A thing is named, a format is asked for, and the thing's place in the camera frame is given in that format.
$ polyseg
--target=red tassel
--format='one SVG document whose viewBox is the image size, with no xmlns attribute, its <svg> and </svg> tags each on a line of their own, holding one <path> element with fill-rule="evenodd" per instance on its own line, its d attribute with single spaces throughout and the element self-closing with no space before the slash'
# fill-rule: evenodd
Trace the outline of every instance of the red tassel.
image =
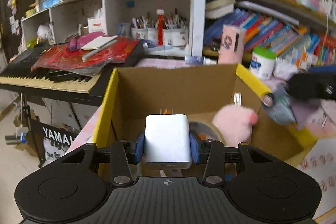
<svg viewBox="0 0 336 224">
<path fill-rule="evenodd" d="M 164 11 L 162 9 L 158 9 L 156 11 L 158 14 L 158 24 L 157 24 L 157 45 L 163 46 L 163 15 Z"/>
</svg>

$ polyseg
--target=crosshair symbol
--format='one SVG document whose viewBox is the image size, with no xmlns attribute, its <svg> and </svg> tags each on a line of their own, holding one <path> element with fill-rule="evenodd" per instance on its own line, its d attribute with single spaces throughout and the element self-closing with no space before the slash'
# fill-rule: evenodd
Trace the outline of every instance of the crosshair symbol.
<svg viewBox="0 0 336 224">
<path fill-rule="evenodd" d="M 172 184 L 173 182 L 169 179 L 163 181 L 162 183 L 166 184 L 166 185 L 169 185 L 169 184 Z"/>
</svg>

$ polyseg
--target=floor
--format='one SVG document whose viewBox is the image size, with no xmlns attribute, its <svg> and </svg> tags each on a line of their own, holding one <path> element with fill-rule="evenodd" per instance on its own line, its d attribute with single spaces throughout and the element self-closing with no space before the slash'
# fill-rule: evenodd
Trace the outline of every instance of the floor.
<svg viewBox="0 0 336 224">
<path fill-rule="evenodd" d="M 48 123 L 50 114 L 46 107 L 29 104 L 41 122 Z M 19 151 L 14 145 L 6 145 L 5 135 L 13 135 L 15 126 L 14 117 L 19 111 L 10 111 L 0 121 L 0 224 L 19 224 L 22 216 L 14 200 L 16 185 L 22 178 L 38 169 L 37 157 L 31 156 L 26 150 Z"/>
</svg>

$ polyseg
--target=stuffed toy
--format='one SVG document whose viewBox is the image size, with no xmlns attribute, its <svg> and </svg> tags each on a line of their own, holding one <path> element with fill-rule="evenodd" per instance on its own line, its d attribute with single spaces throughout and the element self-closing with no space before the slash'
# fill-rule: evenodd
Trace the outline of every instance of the stuffed toy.
<svg viewBox="0 0 336 224">
<path fill-rule="evenodd" d="M 252 126 L 257 121 L 258 115 L 251 108 L 231 104 L 222 107 L 212 123 L 223 135 L 226 146 L 238 147 L 241 142 L 250 142 Z"/>
</svg>

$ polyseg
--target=red plastic bag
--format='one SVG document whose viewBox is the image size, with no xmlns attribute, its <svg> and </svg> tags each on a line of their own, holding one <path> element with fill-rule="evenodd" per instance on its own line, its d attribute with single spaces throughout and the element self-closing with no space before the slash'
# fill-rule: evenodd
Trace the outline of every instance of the red plastic bag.
<svg viewBox="0 0 336 224">
<path fill-rule="evenodd" d="M 82 61 L 82 57 L 90 50 L 69 52 L 67 50 L 68 45 L 56 45 L 46 51 L 31 69 L 41 67 L 94 76 L 108 63 L 124 63 L 137 43 L 138 40 L 118 37 L 114 44 L 91 56 L 86 61 Z"/>
</svg>

